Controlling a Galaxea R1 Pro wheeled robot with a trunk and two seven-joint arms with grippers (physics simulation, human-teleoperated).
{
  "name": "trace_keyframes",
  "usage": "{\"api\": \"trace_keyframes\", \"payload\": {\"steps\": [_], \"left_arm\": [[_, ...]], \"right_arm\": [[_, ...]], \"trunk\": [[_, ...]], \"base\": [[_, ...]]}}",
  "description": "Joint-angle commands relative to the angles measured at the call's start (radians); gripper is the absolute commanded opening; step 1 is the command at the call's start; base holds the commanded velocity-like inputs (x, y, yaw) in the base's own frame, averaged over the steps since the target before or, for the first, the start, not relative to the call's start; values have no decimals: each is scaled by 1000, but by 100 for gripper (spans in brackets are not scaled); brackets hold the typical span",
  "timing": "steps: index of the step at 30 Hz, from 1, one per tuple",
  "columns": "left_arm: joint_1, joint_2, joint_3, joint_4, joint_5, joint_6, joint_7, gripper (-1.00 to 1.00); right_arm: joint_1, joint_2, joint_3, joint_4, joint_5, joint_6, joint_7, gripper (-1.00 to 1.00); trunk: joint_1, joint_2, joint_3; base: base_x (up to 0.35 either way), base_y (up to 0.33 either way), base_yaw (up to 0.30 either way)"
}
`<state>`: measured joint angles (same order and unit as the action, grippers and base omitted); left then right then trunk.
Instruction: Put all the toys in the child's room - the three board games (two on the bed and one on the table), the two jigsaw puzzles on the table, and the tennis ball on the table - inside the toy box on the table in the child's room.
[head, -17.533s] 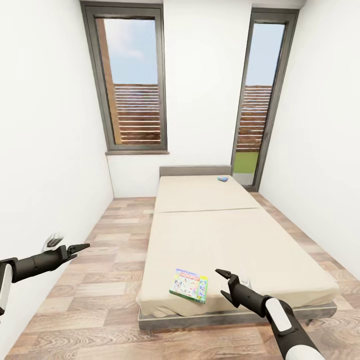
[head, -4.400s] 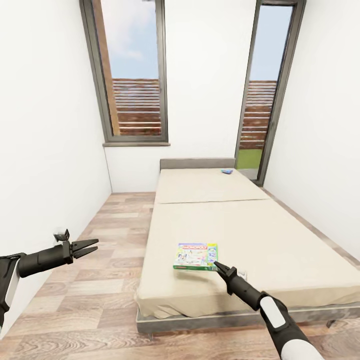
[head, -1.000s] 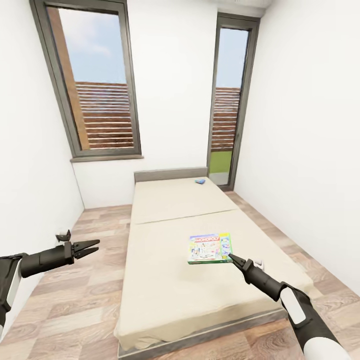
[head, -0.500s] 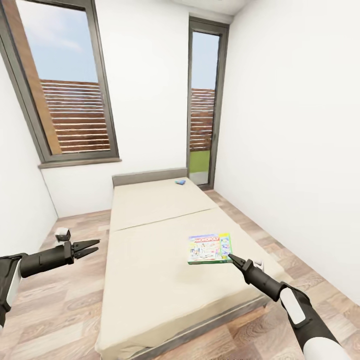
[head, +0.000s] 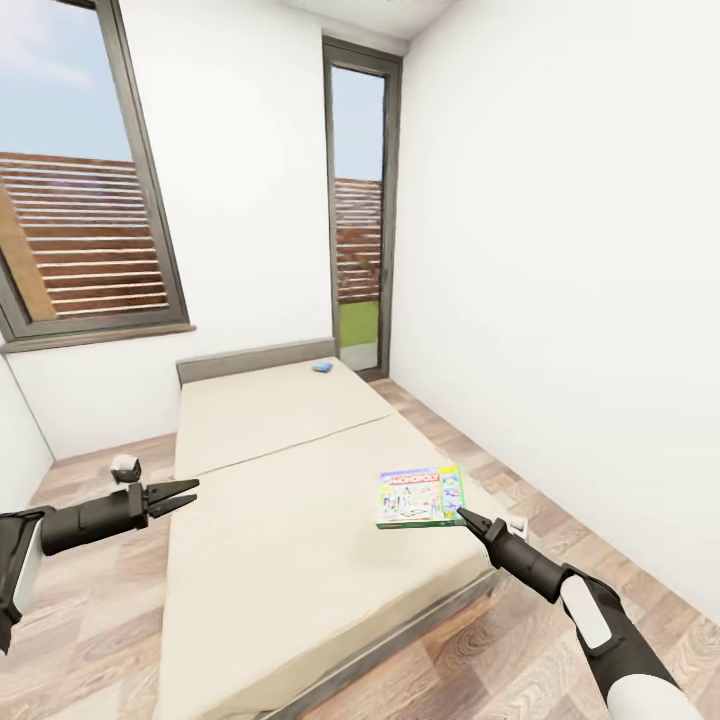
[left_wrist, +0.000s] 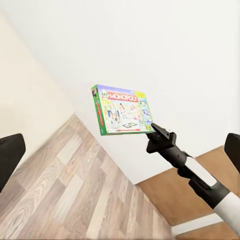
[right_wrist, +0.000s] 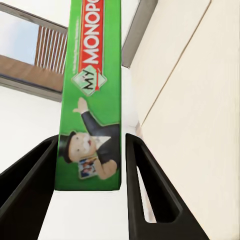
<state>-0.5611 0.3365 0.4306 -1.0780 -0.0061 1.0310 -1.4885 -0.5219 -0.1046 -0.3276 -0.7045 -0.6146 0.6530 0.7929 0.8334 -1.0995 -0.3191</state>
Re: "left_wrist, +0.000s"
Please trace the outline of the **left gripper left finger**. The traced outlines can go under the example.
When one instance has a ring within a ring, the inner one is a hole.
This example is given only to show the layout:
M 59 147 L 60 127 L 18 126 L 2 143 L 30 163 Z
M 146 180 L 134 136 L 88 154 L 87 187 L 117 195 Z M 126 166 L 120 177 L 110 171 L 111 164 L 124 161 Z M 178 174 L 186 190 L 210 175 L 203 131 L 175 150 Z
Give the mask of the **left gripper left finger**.
M 0 193 L 26 152 L 21 133 L 0 138 Z

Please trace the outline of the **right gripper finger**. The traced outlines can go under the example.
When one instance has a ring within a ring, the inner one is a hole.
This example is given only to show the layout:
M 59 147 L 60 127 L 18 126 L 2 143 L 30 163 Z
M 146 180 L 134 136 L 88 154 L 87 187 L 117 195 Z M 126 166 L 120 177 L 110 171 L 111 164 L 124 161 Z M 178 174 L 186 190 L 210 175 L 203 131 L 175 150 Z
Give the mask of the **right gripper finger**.
M 157 147 L 161 147 L 162 143 L 160 143 L 159 137 L 156 136 L 153 132 L 152 133 L 146 133 L 147 138 L 152 142 L 153 145 L 156 145 Z
M 151 126 L 157 131 L 157 133 L 159 134 L 158 138 L 162 138 L 164 141 L 169 141 L 169 137 L 170 137 L 170 132 L 168 132 L 167 130 L 165 130 L 164 128 L 160 127 L 159 125 L 152 123 Z

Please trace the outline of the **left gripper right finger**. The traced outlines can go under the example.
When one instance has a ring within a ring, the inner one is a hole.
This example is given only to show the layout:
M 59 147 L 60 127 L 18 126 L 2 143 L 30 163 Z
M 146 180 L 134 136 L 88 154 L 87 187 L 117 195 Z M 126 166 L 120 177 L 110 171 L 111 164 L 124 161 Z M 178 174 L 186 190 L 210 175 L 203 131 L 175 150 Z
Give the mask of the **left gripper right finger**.
M 240 173 L 240 135 L 229 133 L 227 135 L 224 151 Z

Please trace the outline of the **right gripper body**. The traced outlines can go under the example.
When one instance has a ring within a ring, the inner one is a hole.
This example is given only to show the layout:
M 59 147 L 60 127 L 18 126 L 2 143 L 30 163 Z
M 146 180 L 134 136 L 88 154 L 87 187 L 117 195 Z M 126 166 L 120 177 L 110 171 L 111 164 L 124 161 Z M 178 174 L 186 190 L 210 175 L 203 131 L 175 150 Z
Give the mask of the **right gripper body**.
M 164 141 L 162 138 L 158 139 L 159 142 L 162 143 L 162 146 L 158 147 L 149 140 L 146 151 L 149 154 L 158 152 L 168 162 L 174 162 L 177 160 L 181 153 L 180 148 L 176 145 L 177 134 L 174 131 L 170 132 L 169 141 Z

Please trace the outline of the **board game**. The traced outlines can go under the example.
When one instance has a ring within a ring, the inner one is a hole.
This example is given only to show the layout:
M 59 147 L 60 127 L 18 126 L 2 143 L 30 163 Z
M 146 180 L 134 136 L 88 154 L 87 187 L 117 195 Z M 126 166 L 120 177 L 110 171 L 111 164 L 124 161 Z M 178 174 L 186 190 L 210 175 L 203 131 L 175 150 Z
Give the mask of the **board game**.
M 91 88 L 101 136 L 156 130 L 145 92 L 96 84 Z

